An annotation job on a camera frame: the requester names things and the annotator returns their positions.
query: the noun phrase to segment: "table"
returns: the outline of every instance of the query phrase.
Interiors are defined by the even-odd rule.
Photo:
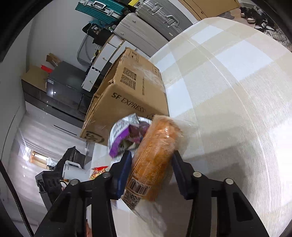
[[[278,237],[292,219],[291,52],[251,27],[206,18],[150,61],[160,69],[170,116],[193,126],[183,159],[210,179],[232,178]],[[98,145],[96,157],[105,152]],[[155,203],[137,210],[140,217],[125,205],[113,209],[117,234],[185,236],[191,205],[172,176]]]

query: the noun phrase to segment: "suitcase handle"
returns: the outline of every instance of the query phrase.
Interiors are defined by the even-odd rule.
[[[91,6],[102,10],[103,8],[106,7],[106,4],[99,2],[99,1],[95,1]]]
[[[176,26],[178,26],[179,25],[179,20],[176,18],[176,17],[174,17],[173,15],[168,15],[168,16],[166,16],[166,18],[168,18],[169,20],[167,21],[167,24],[169,24],[169,26],[168,27],[170,27],[171,26],[171,24],[173,24],[173,21],[175,21],[177,24],[176,24]]]

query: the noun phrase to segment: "plastic wrapper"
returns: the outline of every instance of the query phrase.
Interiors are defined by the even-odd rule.
[[[128,149],[136,149],[151,124],[151,120],[130,114],[117,121],[110,132],[108,151],[115,158]]]
[[[148,201],[156,199],[180,136],[181,130],[171,118],[154,116],[133,157],[122,198],[131,209],[141,198]]]
[[[93,170],[93,173],[91,174],[89,180],[93,180],[95,179],[97,176],[101,175],[102,173],[106,172],[106,168],[108,166],[101,166],[101,167],[95,167],[95,168],[92,168]]]

